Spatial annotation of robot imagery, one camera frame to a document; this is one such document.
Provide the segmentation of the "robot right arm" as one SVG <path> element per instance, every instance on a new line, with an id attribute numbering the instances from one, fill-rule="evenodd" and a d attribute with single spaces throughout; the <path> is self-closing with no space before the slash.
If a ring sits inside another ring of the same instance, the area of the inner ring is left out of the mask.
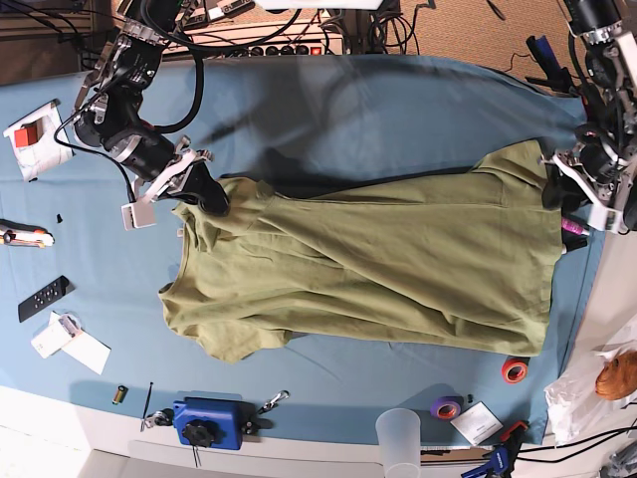
<path id="1" fill-rule="evenodd" d="M 154 80 L 166 48 L 172 44 L 195 52 L 183 26 L 194 13 L 194 1 L 126 1 L 123 23 L 106 42 L 94 70 L 86 76 L 67 123 L 73 150 L 102 156 L 122 174 L 128 201 L 121 209 L 125 229 L 154 224 L 155 202 L 174 199 L 223 216 L 229 199 L 206 165 L 212 157 L 194 149 L 187 136 L 168 135 L 197 116 L 204 92 L 204 63 L 194 54 L 195 90 L 188 114 L 170 125 L 152 125 L 138 111 L 142 93 Z"/>

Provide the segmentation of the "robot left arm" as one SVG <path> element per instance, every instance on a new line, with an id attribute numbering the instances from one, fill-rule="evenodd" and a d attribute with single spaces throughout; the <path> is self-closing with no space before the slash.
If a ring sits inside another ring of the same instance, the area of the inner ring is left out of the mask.
<path id="1" fill-rule="evenodd" d="M 626 235 L 636 230 L 636 40 L 624 25 L 624 1 L 562 1 L 568 51 L 586 122 L 570 149 L 542 161 L 547 209 L 588 205 L 588 226 Z"/>

